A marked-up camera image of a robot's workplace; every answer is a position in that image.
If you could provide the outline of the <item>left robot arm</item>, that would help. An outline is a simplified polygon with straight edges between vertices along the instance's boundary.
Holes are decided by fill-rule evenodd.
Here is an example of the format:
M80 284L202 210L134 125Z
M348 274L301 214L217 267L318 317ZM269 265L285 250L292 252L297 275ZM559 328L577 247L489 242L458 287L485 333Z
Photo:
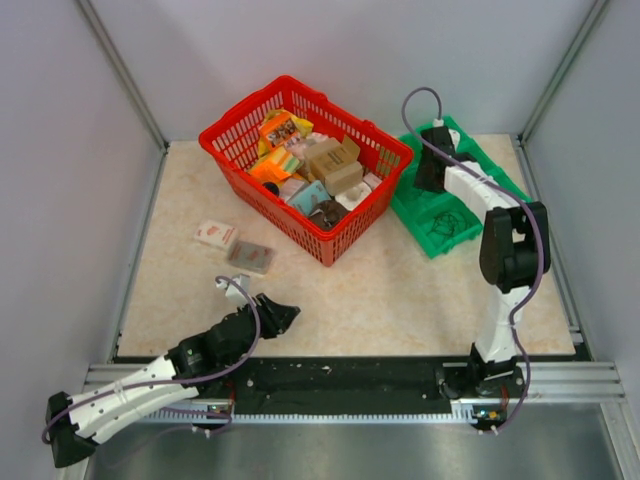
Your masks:
M132 374L88 393L49 397L43 442L54 466L94 454L116 433L181 400L216 396L227 376L248 361L261 339L274 339L301 313L261 293L209 330L188 337Z

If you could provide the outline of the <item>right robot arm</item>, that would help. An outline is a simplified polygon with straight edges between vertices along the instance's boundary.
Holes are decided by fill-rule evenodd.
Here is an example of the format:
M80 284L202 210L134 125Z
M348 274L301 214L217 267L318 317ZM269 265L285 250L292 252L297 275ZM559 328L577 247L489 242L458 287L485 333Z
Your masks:
M419 134L422 154L416 185L460 200L483 227L479 266L491 286L488 316L472 343L461 374L441 380L443 394L492 394L516 370L522 353L517 324L521 303L530 300L550 268L546 207L525 202L500 186L470 155L455 151L453 131L442 122Z

